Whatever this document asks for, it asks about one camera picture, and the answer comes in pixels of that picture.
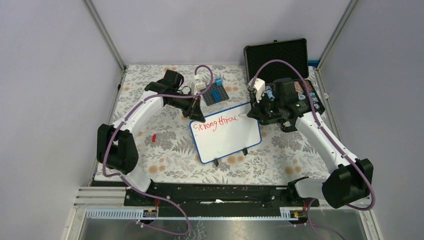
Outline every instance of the blue whiteboard frame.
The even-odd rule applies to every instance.
[[[227,109],[224,109],[224,110],[222,110],[222,111],[217,111],[217,112],[215,112],[215,113],[212,113],[212,114],[209,114],[209,115],[205,116],[205,118],[210,117],[210,116],[213,116],[213,115],[216,115],[216,114],[219,114],[219,113],[222,113],[222,112],[225,112],[225,111],[228,111],[228,110],[230,110],[230,109],[238,108],[238,107],[243,106],[243,105],[246,105],[246,104],[250,104],[250,102],[248,101],[248,102],[246,102],[246,103],[242,103],[242,104],[237,105],[237,106],[232,106],[232,107],[227,108]],[[210,162],[213,162],[214,160],[210,160],[210,161],[207,161],[207,162],[202,162],[202,158],[201,158],[201,156],[200,156],[199,149],[198,149],[198,144],[196,143],[195,134],[193,133],[193,130],[192,130],[192,128],[190,127],[190,126],[192,125],[192,123],[193,123],[193,122],[197,122],[197,121],[195,121],[195,120],[191,121],[191,122],[188,124],[188,128],[190,128],[191,136],[193,137],[194,145],[196,146],[196,151],[197,151],[197,155],[199,156],[199,160],[200,160],[200,162],[201,162],[202,164],[208,164],[208,163],[210,163]],[[254,146],[256,146],[256,145],[258,145],[258,144],[262,143],[261,125],[259,124],[259,121],[257,121],[257,129],[259,130],[259,137],[260,137],[260,141],[259,141],[258,143],[256,143],[256,144],[251,145],[251,146],[246,146],[245,148],[251,148],[251,147],[254,147]],[[244,148],[242,148],[242,149],[240,149],[240,150],[237,150],[237,151],[234,151],[234,152],[232,152],[232,153],[229,153],[229,154],[227,154],[227,155],[217,157],[217,159],[225,158],[226,156],[230,156],[231,154],[235,154],[235,153],[237,153],[237,152],[243,151],[243,149],[244,149]]]

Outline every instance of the floral tablecloth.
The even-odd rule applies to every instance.
[[[184,85],[189,85],[196,65],[130,65],[127,69],[122,91],[114,112],[114,121],[123,116],[142,96],[144,87],[164,76],[167,69],[181,73]],[[203,114],[209,115],[230,107],[246,103],[249,95],[246,87],[246,69],[238,65],[212,65],[213,74],[221,77],[229,100],[206,106],[201,101]],[[205,68],[199,70],[200,79],[210,81]],[[318,95],[316,72],[309,68]],[[322,118],[327,121],[325,113]],[[181,110],[165,106],[155,114],[140,132],[133,133],[138,148],[138,164],[155,182],[168,183],[216,183],[216,184],[261,184],[286,185],[303,176],[323,178],[329,174],[327,168],[300,132],[282,132],[277,124],[261,126],[262,142],[242,152],[220,159],[219,166],[212,162],[202,164],[196,152],[190,120]],[[120,181],[118,177],[106,178],[99,163],[96,181]]]

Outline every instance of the white wall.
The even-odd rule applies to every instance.
[[[423,238],[423,9],[359,1],[321,71],[346,146],[374,165],[385,240]]]
[[[58,240],[120,71],[81,0],[0,5],[0,239]]]
[[[244,64],[246,45],[306,38],[318,60],[349,0],[94,0],[126,64]]]

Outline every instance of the case lid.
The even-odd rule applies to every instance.
[[[308,50],[305,38],[290,41],[275,41],[271,43],[249,45],[244,48],[247,82],[253,78],[258,69],[269,60],[281,59],[293,65],[302,77],[309,77]],[[288,66],[282,63],[271,63],[259,74],[258,78],[270,84],[274,80],[299,77]]]

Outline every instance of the blue block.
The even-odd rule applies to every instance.
[[[223,85],[223,80],[220,78],[220,77],[218,77],[217,79],[215,79],[215,83],[216,83],[216,85],[219,87],[219,86],[222,86]]]
[[[218,90],[212,90],[211,93],[212,93],[213,99],[215,99],[216,103],[221,102],[222,98],[221,98],[221,95],[218,92]]]

